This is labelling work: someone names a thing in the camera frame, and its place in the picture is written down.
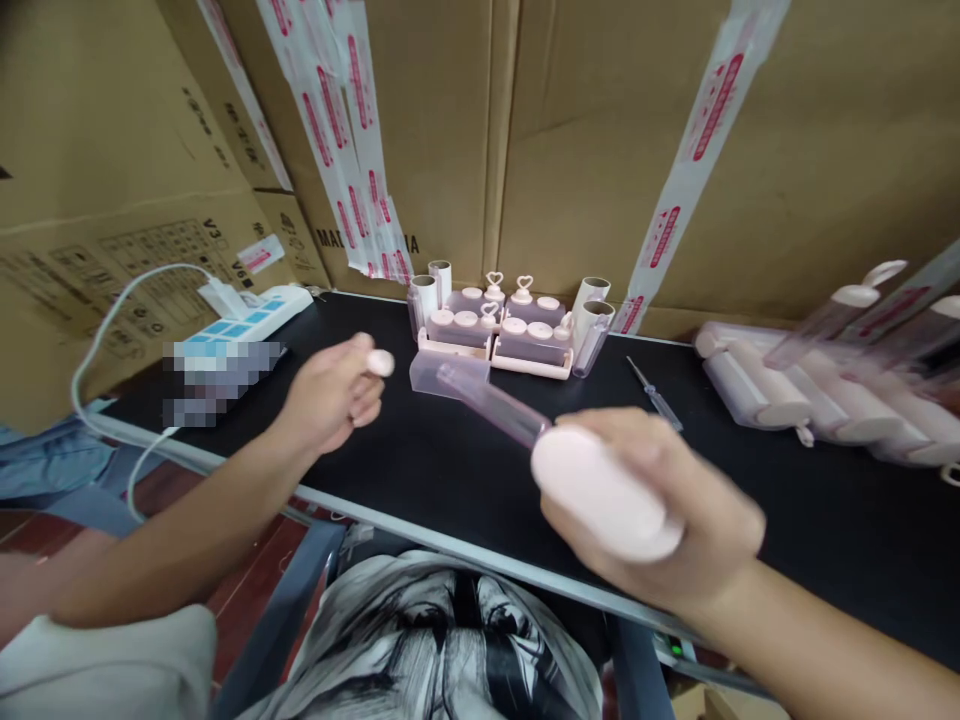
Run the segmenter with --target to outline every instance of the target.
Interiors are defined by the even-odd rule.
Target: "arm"
[[[547,519],[598,575],[676,613],[799,718],[956,716],[960,677],[756,559],[765,528],[760,509],[668,423],[636,409],[588,411],[559,422],[603,438],[686,523],[673,555],[631,565],[542,498]]]
[[[365,373],[372,349],[372,339],[358,335],[308,360],[270,428],[113,547],[67,589],[53,621],[125,625],[168,615],[214,588],[320,455],[379,414],[383,381]]]

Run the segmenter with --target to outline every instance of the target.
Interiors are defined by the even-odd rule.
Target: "left hand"
[[[372,423],[383,393],[383,380],[367,371],[373,349],[373,338],[357,333],[311,357],[293,379],[270,432],[319,457],[343,445],[354,428]]]

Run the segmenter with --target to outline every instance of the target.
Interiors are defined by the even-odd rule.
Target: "right hand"
[[[572,514],[541,496],[547,521],[593,572],[638,599],[684,616],[722,595],[752,564],[766,527],[760,508],[694,454],[663,418],[638,408],[616,408],[557,420],[566,423],[606,442],[637,482],[658,493],[686,525],[672,555],[650,564],[629,563],[601,546]]]

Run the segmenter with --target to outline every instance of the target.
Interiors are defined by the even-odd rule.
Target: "shirt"
[[[216,650],[199,605],[99,630],[34,620],[0,653],[3,717],[203,718]],[[323,594],[259,718],[598,718],[600,679],[536,597],[467,562],[370,558]]]

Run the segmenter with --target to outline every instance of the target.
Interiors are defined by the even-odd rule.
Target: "screwdriver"
[[[630,363],[630,367],[633,368],[633,374],[643,383],[643,391],[650,397],[650,402],[653,403],[653,407],[660,413],[660,417],[673,425],[673,429],[677,432],[683,432],[683,423],[680,422],[680,419],[674,414],[673,410],[670,409],[670,406],[667,405],[667,401],[663,399],[663,395],[658,393],[657,388],[647,381],[643,373],[640,372],[640,368],[636,366],[629,355],[627,355],[627,362]]]

